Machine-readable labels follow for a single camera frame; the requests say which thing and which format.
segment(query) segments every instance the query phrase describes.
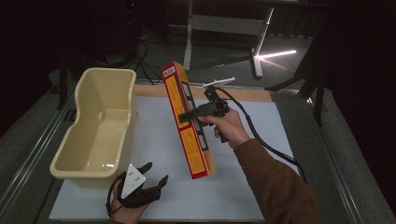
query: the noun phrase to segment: white table surface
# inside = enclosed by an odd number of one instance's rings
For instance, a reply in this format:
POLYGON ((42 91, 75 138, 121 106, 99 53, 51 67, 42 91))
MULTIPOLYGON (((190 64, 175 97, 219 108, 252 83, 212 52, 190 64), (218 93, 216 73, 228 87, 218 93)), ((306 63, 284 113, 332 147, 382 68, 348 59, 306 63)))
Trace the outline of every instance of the white table surface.
MULTIPOLYGON (((207 100, 195 100, 196 105, 207 100)), ((258 134, 275 149, 292 156, 289 142, 274 103, 241 102, 251 116, 258 134)), ((229 106, 239 110, 229 102, 229 106)), ((242 121, 250 136, 242 112, 242 121)), ((205 136, 217 171, 210 176, 191 179, 169 101, 165 97, 138 97, 138 119, 131 145, 131 163, 140 167, 149 161, 145 188, 169 175, 159 201, 152 203, 141 220, 146 221, 263 221, 245 175, 227 143, 222 144, 206 126, 205 136)), ((286 163, 297 171, 294 165, 286 163)), ((65 180, 49 219, 108 219, 108 189, 81 189, 65 180)))

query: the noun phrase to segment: cord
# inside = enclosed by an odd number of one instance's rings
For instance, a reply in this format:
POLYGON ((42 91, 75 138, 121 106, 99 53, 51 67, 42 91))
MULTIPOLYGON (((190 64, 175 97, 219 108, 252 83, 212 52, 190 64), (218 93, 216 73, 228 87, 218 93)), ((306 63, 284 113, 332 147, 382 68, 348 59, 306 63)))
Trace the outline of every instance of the cord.
POLYGON ((116 179, 115 179, 115 180, 113 181, 113 183, 111 184, 110 189, 108 190, 108 194, 107 194, 107 203, 106 203, 106 210, 107 210, 107 215, 108 215, 109 217, 111 217, 111 214, 113 214, 113 213, 119 211, 119 210, 123 207, 123 204, 122 204, 122 205, 121 205, 120 207, 118 207, 116 210, 111 211, 110 198, 111 198, 111 192, 113 191, 114 186, 116 185, 116 183, 117 183, 119 180, 124 179, 125 176, 126 176, 126 172, 124 171, 124 172, 122 172, 119 176, 116 177, 116 179))
POLYGON ((152 69, 152 66, 151 66, 151 65, 149 65, 148 63, 146 63, 143 59, 142 59, 142 63, 144 63, 144 64, 148 67, 148 69, 149 69, 157 78, 159 78, 155 84, 158 84, 158 82, 160 82, 160 81, 163 82, 163 77, 160 76, 160 75, 158 75, 158 74, 152 69))
MULTIPOLYGON (((171 36, 175 36, 175 35, 182 34, 182 33, 183 33, 183 32, 185 32, 185 31, 187 31, 187 28, 185 28, 185 29, 182 29, 182 30, 180 30, 180 31, 177 31, 177 32, 174 32, 174 33, 172 33, 172 34, 168 35, 168 37, 171 37, 171 36)), ((158 39, 147 39, 146 37, 149 37, 150 35, 154 35, 154 33, 153 33, 153 32, 150 32, 150 33, 148 33, 148 34, 146 34, 146 35, 142 35, 142 36, 140 36, 140 39, 141 39, 141 40, 144 40, 144 41, 148 41, 148 42, 158 42, 158 41, 163 41, 163 40, 162 40, 162 39, 160 39, 160 38, 158 38, 158 39)))
POLYGON ((149 69, 156 77, 158 77, 161 81, 163 81, 163 78, 162 78, 161 76, 159 76, 157 73, 155 73, 155 71, 151 68, 151 66, 148 65, 148 64, 144 61, 144 58, 146 57, 146 55, 147 55, 148 52, 149 52, 149 47, 148 47, 142 40, 139 40, 139 43, 142 44, 142 45, 145 47, 145 52, 144 52, 144 54, 143 54, 142 57, 140 57, 140 56, 136 53, 137 65, 136 65, 136 67, 134 68, 134 70, 136 71, 136 69, 140 66, 140 67, 142 68, 142 71, 143 71, 143 73, 145 74, 146 78, 150 81, 150 83, 151 83, 152 85, 156 85, 157 82, 158 82, 159 80, 158 80, 156 83, 154 83, 154 82, 152 81, 152 79, 149 77, 149 74, 146 72, 146 69, 145 69, 145 66, 144 66, 144 65, 146 65, 146 66, 148 67, 148 69, 149 69))
POLYGON ((269 146, 264 140, 262 140, 262 138, 259 136, 259 134, 257 133, 254 125, 253 125, 253 121, 250 118, 250 115, 247 113, 247 111, 245 110, 245 108, 238 102, 235 100, 235 98, 233 98, 231 96, 230 93, 228 93, 226 90, 220 88, 220 87, 214 87, 214 90, 218 90, 218 91, 222 91, 224 94, 226 94, 228 97, 230 97, 230 99, 242 110, 242 112, 244 113, 246 120, 247 120, 247 124, 251 130, 251 132, 253 133, 254 137, 256 139, 259 140, 259 142, 268 150, 270 150, 271 152, 273 152, 274 154, 276 154, 278 157, 284 159, 285 161, 288 161, 289 163, 297 166, 302 179, 304 180, 305 183, 307 183, 306 177, 305 177, 305 173, 303 170, 303 167, 301 166, 301 164, 299 162, 297 162, 297 160, 295 160, 294 158, 292 158, 289 155, 286 155, 285 153, 282 153, 276 149, 274 149, 273 147, 269 146))

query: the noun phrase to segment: hand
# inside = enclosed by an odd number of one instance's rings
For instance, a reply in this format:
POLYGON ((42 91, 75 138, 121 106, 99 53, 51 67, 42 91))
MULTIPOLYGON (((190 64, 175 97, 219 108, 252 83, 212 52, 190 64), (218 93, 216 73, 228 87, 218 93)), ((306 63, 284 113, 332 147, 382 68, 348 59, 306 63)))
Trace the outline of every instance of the hand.
MULTIPOLYGON (((121 203, 119 202, 119 200, 117 200, 120 182, 121 180, 116 183, 113 189, 113 201, 111 202, 111 211, 115 211, 121 206, 121 203)), ((111 219, 125 224, 136 224, 148 206, 149 203, 138 208, 122 207, 117 212, 111 215, 111 219)))
POLYGON ((250 139, 239 118, 239 113, 231 108, 222 118, 209 115, 198 119, 204 123, 215 124, 215 136, 219 138, 219 134, 222 133, 228 139, 232 149, 236 149, 250 139))

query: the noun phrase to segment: jacket sleeve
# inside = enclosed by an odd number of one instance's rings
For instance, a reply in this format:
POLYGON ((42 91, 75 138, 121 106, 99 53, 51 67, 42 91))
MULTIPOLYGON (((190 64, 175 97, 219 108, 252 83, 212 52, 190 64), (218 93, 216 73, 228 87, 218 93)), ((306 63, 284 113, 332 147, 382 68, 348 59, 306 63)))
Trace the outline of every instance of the jacket sleeve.
POLYGON ((257 139, 234 151, 268 223, 323 223, 313 190, 257 139))

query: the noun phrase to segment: cream plastic bin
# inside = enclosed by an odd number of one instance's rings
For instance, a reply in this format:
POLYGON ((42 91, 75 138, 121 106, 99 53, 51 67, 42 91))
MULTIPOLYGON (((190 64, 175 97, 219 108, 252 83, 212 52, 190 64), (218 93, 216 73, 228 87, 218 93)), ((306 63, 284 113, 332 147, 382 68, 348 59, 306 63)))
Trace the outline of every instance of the cream plastic bin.
POLYGON ((83 188, 109 188, 128 168, 137 114, 128 69, 90 68, 75 92, 77 117, 53 158, 50 172, 83 188))

